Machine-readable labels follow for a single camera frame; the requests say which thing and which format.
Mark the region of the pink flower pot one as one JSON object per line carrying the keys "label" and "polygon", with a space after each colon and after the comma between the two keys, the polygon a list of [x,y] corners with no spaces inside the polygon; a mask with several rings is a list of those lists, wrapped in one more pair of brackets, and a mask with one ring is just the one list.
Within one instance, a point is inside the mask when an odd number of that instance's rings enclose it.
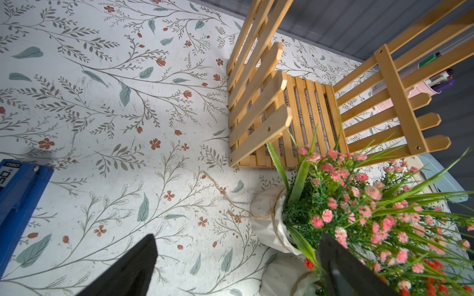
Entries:
{"label": "pink flower pot one", "polygon": [[267,149],[283,184],[251,204],[251,227],[261,243],[322,270],[318,247],[328,234],[359,261],[437,259],[454,285],[474,285],[474,218],[443,208],[450,198],[472,192],[431,191],[443,171],[418,181],[416,167],[391,160],[382,179],[370,181],[361,167],[384,152],[321,154],[311,143],[298,149],[297,169],[288,176],[273,145]]}

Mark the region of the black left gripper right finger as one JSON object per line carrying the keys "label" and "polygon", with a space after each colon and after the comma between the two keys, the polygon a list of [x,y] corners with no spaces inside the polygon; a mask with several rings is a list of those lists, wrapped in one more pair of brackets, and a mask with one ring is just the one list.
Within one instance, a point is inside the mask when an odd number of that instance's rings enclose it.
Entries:
{"label": "black left gripper right finger", "polygon": [[330,296],[396,296],[397,292],[330,235],[321,237],[318,256]]}

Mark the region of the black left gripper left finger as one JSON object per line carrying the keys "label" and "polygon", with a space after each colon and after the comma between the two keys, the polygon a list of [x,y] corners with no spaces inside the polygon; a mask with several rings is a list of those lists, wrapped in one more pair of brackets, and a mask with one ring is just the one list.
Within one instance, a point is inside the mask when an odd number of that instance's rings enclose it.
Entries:
{"label": "black left gripper left finger", "polygon": [[148,234],[79,294],[145,296],[157,258],[156,240],[152,234]]}

